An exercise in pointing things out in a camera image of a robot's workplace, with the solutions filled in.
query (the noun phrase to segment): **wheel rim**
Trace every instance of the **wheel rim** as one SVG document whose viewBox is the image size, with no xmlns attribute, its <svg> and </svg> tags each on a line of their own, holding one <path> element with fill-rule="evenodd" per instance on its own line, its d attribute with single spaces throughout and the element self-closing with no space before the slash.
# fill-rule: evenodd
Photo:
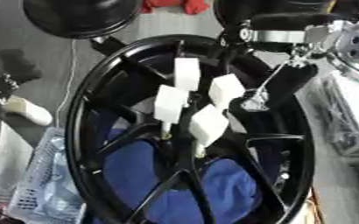
<svg viewBox="0 0 359 224">
<path fill-rule="evenodd" d="M 201 59 L 203 75 L 213 74 L 216 73 L 217 63 L 215 59 L 208 59 L 207 55 L 214 43 L 211 38 L 187 35 L 141 40 L 126 46 L 100 63 L 79 87 L 67 119 L 67 157 L 74 182 L 81 196 L 103 221 L 122 223 L 143 222 L 144 220 L 141 213 L 134 213 L 115 192 L 110 190 L 107 181 L 99 171 L 102 168 L 100 161 L 113 152 L 113 147 L 118 149 L 137 138 L 148 138 L 156 146 L 163 147 L 162 143 L 157 142 L 153 137 L 159 133 L 158 125 L 148 115 L 135 112 L 131 108 L 132 105 L 154 96 L 161 83 L 171 82 L 172 65 L 163 67 L 157 61 L 172 61 L 181 49 L 186 56 Z M 248 88 L 256 86 L 270 72 L 263 62 L 252 56 L 234 59 L 231 66 L 233 72 L 246 83 Z M 129 76 L 126 78 L 126 75 L 136 75 L 137 82 L 130 81 Z M 211 77 L 203 77 L 201 83 L 208 83 L 210 79 Z M 126 84 L 131 84 L 139 91 L 126 91 L 129 87 Z M 209 85 L 201 85 L 203 87 L 200 91 L 205 93 Z M 106 101 L 110 98 L 110 102 L 113 102 L 110 97 L 113 95 L 116 103 L 109 105 Z M 255 179 L 263 194 L 261 206 L 238 222 L 289 222 L 305 201 L 313 177 L 314 150 L 303 111 L 293 97 L 284 106 L 272 112 L 246 114 L 235 106 L 231 107 L 229 112 L 247 128 L 248 134 L 227 133 L 215 144 L 217 149 L 223 148 L 223 150 L 208 150 L 213 151 L 216 156 L 230 157 L 236 161 Z M 125 131 L 126 135 L 123 134 L 115 141 L 109 141 L 102 146 L 105 141 L 104 137 L 111 129 L 111 124 L 117 121 L 119 116 L 130 123 L 135 123 L 136 128 L 128 129 L 130 131 Z M 100 119 L 105 122 L 102 125 L 96 125 L 100 123 Z M 248 150 L 238 149 L 237 142 L 251 143 L 252 146 L 255 142 L 263 142 L 263 144 L 269 144 L 271 149 L 266 150 L 262 147 L 264 151 L 258 150 L 259 163 L 257 163 Z M 194 172 L 192 152 L 184 151 L 187 153 L 184 152 L 179 156 L 179 159 L 183 161 L 180 164 L 183 165 L 174 170 L 173 175 L 165 183 L 171 184 L 177 178 L 188 179 L 188 184 L 198 199 L 205 223 L 213 223 L 210 209 L 207 203 L 204 203 L 205 195 L 200 188 L 199 174 Z M 265 174 L 264 165 L 269 163 L 268 158 L 278 158 L 283 164 L 278 163 L 276 171 Z M 282 169 L 286 169 L 284 172 L 289 174 L 288 180 L 282 180 L 279 177 Z"/>
</svg>

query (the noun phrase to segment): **metal bracket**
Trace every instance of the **metal bracket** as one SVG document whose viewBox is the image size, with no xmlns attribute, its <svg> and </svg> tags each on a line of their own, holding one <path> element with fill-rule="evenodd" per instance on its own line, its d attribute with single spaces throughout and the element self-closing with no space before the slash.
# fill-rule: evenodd
<svg viewBox="0 0 359 224">
<path fill-rule="evenodd" d="M 110 36 L 92 38 L 90 42 L 92 48 L 108 57 L 126 46 L 126 44 L 121 40 Z"/>
</svg>

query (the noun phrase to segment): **plastic basket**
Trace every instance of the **plastic basket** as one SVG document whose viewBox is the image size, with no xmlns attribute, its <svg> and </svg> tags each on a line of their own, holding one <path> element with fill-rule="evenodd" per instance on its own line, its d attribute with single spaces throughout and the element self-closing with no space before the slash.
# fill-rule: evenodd
<svg viewBox="0 0 359 224">
<path fill-rule="evenodd" d="M 13 195 L 8 207 L 9 215 L 26 223 L 68 224 L 76 222 L 80 209 L 75 209 L 73 214 L 69 214 L 66 219 L 58 219 L 34 212 L 39 205 L 39 196 L 42 196 L 45 186 L 53 173 L 53 158 L 57 148 L 51 143 L 51 140 L 54 137 L 63 136 L 62 129 L 49 128 L 47 130 L 35 150 L 24 178 L 18 184 Z"/>
</svg>

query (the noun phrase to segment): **black wheel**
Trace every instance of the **black wheel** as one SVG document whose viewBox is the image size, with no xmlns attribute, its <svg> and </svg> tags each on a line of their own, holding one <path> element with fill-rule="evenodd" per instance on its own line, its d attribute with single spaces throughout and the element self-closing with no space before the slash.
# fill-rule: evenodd
<svg viewBox="0 0 359 224">
<path fill-rule="evenodd" d="M 27 18 L 44 32 L 91 39 L 117 32 L 135 19 L 141 0 L 24 0 Z"/>
<path fill-rule="evenodd" d="M 246 113 L 231 105 L 230 122 L 239 123 L 241 131 L 229 129 L 207 148 L 207 157 L 194 158 L 193 139 L 184 123 L 209 103 L 210 82 L 221 75 L 219 62 L 208 57 L 214 44 L 211 38 L 189 35 L 140 40 L 108 57 L 80 85 L 67 118 L 67 157 L 81 196 L 105 223 L 153 223 L 146 218 L 147 207 L 170 189 L 190 189 L 204 223 L 215 223 L 201 179 L 220 159 L 230 159 L 249 173 L 262 198 L 237 223 L 288 223 L 300 210 L 312 183 L 314 149 L 295 97 L 268 112 Z M 162 141 L 157 121 L 133 106 L 156 95 L 159 85 L 172 85 L 173 59 L 179 54 L 200 59 L 201 87 L 191 96 L 184 121 L 176 126 L 172 138 Z M 229 69 L 246 88 L 258 87 L 271 73 L 265 63 L 250 55 L 233 59 Z M 121 119 L 128 128 L 109 138 Z M 164 167 L 165 174 L 157 175 L 160 182 L 131 209 L 111 189 L 103 166 L 108 156 L 140 139 L 153 145 L 158 158 L 154 164 Z"/>
</svg>

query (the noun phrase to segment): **white wire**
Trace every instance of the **white wire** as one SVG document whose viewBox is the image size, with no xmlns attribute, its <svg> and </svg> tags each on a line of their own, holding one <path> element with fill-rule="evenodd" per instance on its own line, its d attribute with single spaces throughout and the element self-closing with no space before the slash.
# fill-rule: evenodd
<svg viewBox="0 0 359 224">
<path fill-rule="evenodd" d="M 64 99 L 62 100 L 61 104 L 58 106 L 57 110 L 55 111 L 55 117 L 56 117 L 56 128 L 60 127 L 60 113 L 62 108 L 67 104 L 67 99 L 69 98 L 72 82 L 74 80 L 75 70 L 76 70 L 76 64 L 77 64 L 77 55 L 76 55 L 76 40 L 71 40 L 71 74 L 67 81 L 67 91 L 65 93 Z"/>
<path fill-rule="evenodd" d="M 272 80 L 273 77 L 275 77 L 280 70 L 282 70 L 282 68 L 285 66 L 285 64 L 288 63 L 289 60 L 286 60 L 285 62 L 283 62 L 274 72 L 272 75 L 270 75 L 270 77 L 268 77 L 268 79 L 266 79 L 263 84 L 261 84 L 260 87 L 257 88 L 256 91 L 256 95 L 260 95 L 261 93 L 263 93 L 265 86 L 270 82 L 270 80 Z"/>
</svg>

